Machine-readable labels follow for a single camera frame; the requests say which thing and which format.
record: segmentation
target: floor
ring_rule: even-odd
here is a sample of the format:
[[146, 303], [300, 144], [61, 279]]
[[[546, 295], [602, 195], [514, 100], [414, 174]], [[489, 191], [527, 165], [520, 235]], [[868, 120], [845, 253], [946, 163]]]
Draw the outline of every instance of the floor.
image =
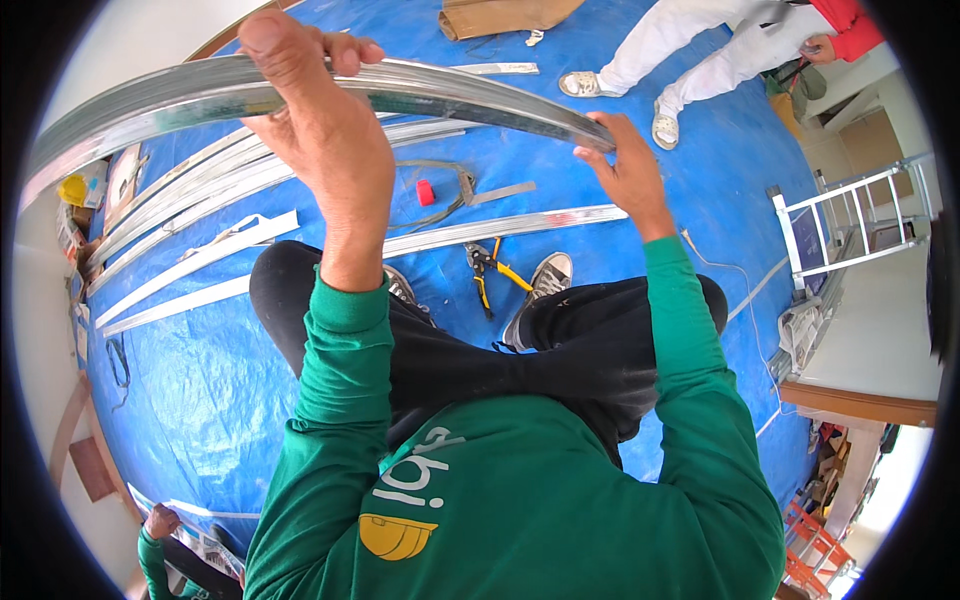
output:
[[[379, 12], [373, 0], [306, 0], [290, 13], [322, 30], [350, 28], [372, 36], [388, 56], [456, 65], [488, 61], [535, 61], [539, 75], [501, 77], [580, 111], [602, 109], [627, 113], [649, 140], [653, 100], [686, 69], [722, 46], [726, 28], [704, 32], [660, 65], [620, 99], [577, 100], [563, 96], [558, 78], [570, 70], [599, 69], [653, 0], [624, 3], [591, 0], [566, 21], [546, 32], [530, 48], [528, 34], [508, 33], [481, 40], [450, 42], [436, 24], [439, 3], [410, 0], [402, 11]], [[230, 46], [223, 54], [232, 53]], [[787, 201], [816, 194], [796, 139], [769, 109], [759, 79], [736, 91], [688, 107], [680, 117], [681, 143], [672, 152], [655, 148], [667, 201], [679, 227], [687, 228], [707, 260], [732, 263], [733, 269], [710, 267], [693, 257], [699, 272], [715, 279], [732, 310], [756, 291], [752, 308], [743, 305], [722, 337], [740, 394], [750, 407], [760, 462], [781, 505], [792, 497], [812, 467], [806, 454], [809, 421], [784, 407], [765, 372], [763, 358], [777, 349], [776, 318], [789, 304], [792, 289], [780, 225], [764, 190], [778, 184]], [[226, 122], [169, 134], [144, 143], [150, 155], [142, 186], [239, 126]], [[608, 200], [586, 165], [571, 155], [572, 146], [532, 134], [495, 128], [400, 149], [398, 159], [436, 158], [465, 164], [486, 191], [533, 180], [535, 192], [473, 208], [463, 208], [444, 225], [538, 210], [605, 204]], [[437, 193], [436, 209], [456, 193], [456, 182], [443, 171], [412, 169], [398, 173], [393, 223], [427, 214], [419, 206], [414, 183], [426, 177]], [[95, 319], [143, 282], [169, 268], [183, 252], [253, 213], [275, 217], [291, 207], [300, 228], [281, 236], [321, 245], [324, 222], [305, 187], [296, 180], [248, 197], [156, 246], [135, 268], [115, 277], [89, 302]], [[640, 241], [631, 224], [621, 221], [567, 228], [505, 239], [501, 258], [529, 277], [550, 252], [568, 252], [574, 283], [586, 284], [645, 273]], [[261, 249], [248, 249], [184, 277], [141, 302], [128, 314], [163, 301], [248, 274]], [[477, 305], [462, 247], [421, 252], [390, 261], [410, 280], [420, 302], [451, 334], [488, 348], [522, 301], [522, 292], [505, 277], [492, 276], [489, 295], [496, 317], [487, 322]], [[758, 290], [755, 287], [764, 281]], [[155, 501], [170, 498], [190, 518], [207, 525], [214, 518], [240, 541], [250, 540], [279, 451], [282, 424], [291, 415], [297, 382], [253, 314], [249, 297], [222, 300], [124, 334], [131, 369], [129, 399], [111, 372], [102, 335], [88, 340], [87, 368], [93, 397], [113, 457], [124, 478]], [[624, 469], [642, 481], [656, 481], [662, 462], [660, 421], [651, 414], [639, 434], [620, 448]]]

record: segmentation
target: green sweatshirt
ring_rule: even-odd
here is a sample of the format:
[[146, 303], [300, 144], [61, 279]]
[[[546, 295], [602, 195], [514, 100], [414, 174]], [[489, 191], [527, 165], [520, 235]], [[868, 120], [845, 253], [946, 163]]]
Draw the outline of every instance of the green sweatshirt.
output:
[[247, 597], [771, 598], [783, 528], [750, 412], [680, 239], [644, 251], [663, 421], [657, 484], [617, 469], [544, 396], [454, 404], [383, 459], [386, 285], [347, 294], [318, 278]]
[[167, 568], [163, 564], [163, 547], [160, 540], [154, 540], [147, 535], [147, 530], [140, 528], [140, 539], [136, 543], [136, 553], [140, 559], [140, 568], [147, 578], [147, 590], [151, 600], [205, 600], [210, 597], [209, 592], [199, 587], [189, 579], [183, 585], [183, 592], [179, 596], [170, 593], [167, 583]]

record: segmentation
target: person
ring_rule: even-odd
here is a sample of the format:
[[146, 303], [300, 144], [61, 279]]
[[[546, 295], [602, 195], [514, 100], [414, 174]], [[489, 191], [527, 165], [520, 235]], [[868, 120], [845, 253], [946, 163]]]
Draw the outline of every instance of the person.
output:
[[[770, 598], [780, 508], [657, 163], [629, 120], [595, 112], [613, 166], [577, 148], [644, 241], [646, 277], [571, 286], [555, 253], [511, 320], [512, 354], [434, 327], [382, 249], [395, 164], [370, 108], [333, 82], [383, 50], [281, 11], [240, 27], [286, 100], [245, 123], [314, 193], [323, 250], [273, 244], [253, 308], [300, 380], [247, 562], [246, 597]], [[654, 408], [657, 484], [617, 443]]]
[[[619, 97], [700, 32], [751, 14], [756, 0], [659, 0], [623, 40], [599, 73], [560, 78], [569, 96]], [[857, 60], [883, 35], [856, 0], [786, 0], [782, 22], [747, 22], [726, 46], [703, 59], [654, 102], [652, 135], [664, 150], [680, 140], [677, 116], [685, 105], [732, 91], [740, 82], [803, 57], [813, 64]]]
[[[137, 540], [140, 568], [147, 580], [151, 600], [239, 600], [243, 597], [244, 573], [240, 583], [204, 563], [193, 550], [171, 538], [180, 526], [177, 513], [162, 504], [155, 504], [147, 515]], [[219, 525], [210, 528], [214, 539], [231, 547], [226, 531]], [[170, 591], [165, 562], [183, 574], [186, 582], [180, 595]]]

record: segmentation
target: hand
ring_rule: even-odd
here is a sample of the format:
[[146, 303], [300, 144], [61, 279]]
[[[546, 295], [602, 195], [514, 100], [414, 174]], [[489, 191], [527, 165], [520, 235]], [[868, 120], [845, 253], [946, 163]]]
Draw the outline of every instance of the hand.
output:
[[[816, 54], [808, 53], [804, 48], [819, 47], [820, 52]], [[813, 64], [830, 64], [837, 60], [837, 53], [833, 50], [833, 42], [830, 36], [814, 36], [804, 42], [804, 47], [800, 49], [800, 54]]]
[[278, 10], [251, 15], [238, 36], [240, 51], [287, 103], [244, 124], [316, 196], [326, 220], [321, 278], [345, 292], [380, 287], [394, 153], [370, 107], [334, 83], [324, 57], [354, 76], [361, 61], [383, 60], [383, 50], [369, 39], [304, 27]]
[[171, 535], [180, 526], [180, 518], [162, 504], [155, 504], [154, 508], [147, 515], [147, 522], [143, 528], [147, 530], [147, 535], [154, 540], [165, 538]]
[[676, 235], [657, 160], [634, 124], [623, 114], [588, 112], [587, 116], [610, 130], [616, 143], [616, 163], [610, 166], [605, 156], [582, 146], [573, 154], [593, 168], [600, 186], [634, 220], [644, 242]]

